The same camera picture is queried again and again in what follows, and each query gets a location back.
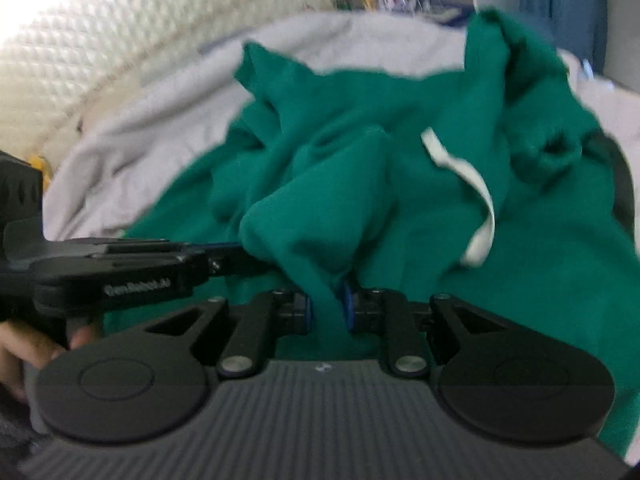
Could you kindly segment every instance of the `green garment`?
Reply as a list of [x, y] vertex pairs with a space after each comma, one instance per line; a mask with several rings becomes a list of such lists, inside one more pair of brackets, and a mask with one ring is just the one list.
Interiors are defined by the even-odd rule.
[[[286, 275], [313, 299], [315, 327], [281, 339], [277, 357], [357, 359], [375, 355], [379, 341], [345, 329], [333, 290], [349, 270], [363, 286], [414, 301], [455, 294], [600, 358], [617, 386], [601, 437], [625, 452], [640, 412], [640, 265], [611, 215], [610, 163], [588, 140], [598, 123], [551, 47], [486, 10], [469, 25], [464, 71], [317, 75], [249, 43], [236, 79], [255, 101], [226, 143], [128, 234], [239, 240], [282, 272], [210, 280], [196, 300], [241, 303]], [[491, 193], [496, 234], [479, 268], [458, 262], [486, 204], [432, 162], [420, 140], [429, 127]], [[106, 329], [193, 301], [109, 314]]]

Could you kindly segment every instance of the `green fabric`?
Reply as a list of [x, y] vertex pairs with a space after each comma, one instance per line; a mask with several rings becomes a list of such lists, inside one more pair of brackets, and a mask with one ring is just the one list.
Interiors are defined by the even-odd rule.
[[[415, 301], [450, 292], [585, 349], [615, 377], [601, 437], [625, 452], [640, 412], [640, 266], [611, 216], [609, 161], [588, 141], [598, 123], [549, 46], [487, 10], [469, 26], [464, 71], [317, 75], [250, 43], [236, 79], [255, 101], [130, 236], [239, 240], [276, 263], [283, 272], [210, 280], [196, 299], [240, 303], [288, 276], [313, 299], [315, 327], [281, 339], [281, 358], [376, 354], [375, 336], [348, 334], [332, 293], [350, 269], [363, 286]], [[432, 163], [420, 142], [428, 127], [494, 200], [495, 241], [478, 269], [458, 261], [486, 206]], [[106, 329], [192, 301], [109, 314]]]

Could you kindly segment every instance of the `human hand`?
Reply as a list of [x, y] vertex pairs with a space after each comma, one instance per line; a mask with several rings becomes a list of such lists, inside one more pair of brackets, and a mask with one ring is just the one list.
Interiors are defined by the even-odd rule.
[[[69, 339], [69, 349], [74, 350], [99, 338], [98, 323], [83, 326]], [[16, 399], [26, 402], [22, 361], [42, 370], [65, 351], [65, 348], [24, 321], [11, 319], [2, 322], [0, 323], [0, 383], [4, 384]]]

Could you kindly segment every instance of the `light blue object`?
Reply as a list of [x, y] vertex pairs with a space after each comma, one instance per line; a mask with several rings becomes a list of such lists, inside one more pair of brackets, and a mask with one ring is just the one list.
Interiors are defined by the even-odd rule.
[[555, 44], [602, 73], [607, 48], [607, 0], [520, 0], [520, 12], [544, 20]]

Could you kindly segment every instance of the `blue curtain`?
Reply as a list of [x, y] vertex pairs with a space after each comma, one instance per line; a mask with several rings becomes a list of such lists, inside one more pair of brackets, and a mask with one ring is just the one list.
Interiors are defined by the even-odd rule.
[[520, 0], [520, 12], [544, 23], [556, 45], [602, 72], [607, 48], [607, 0]]

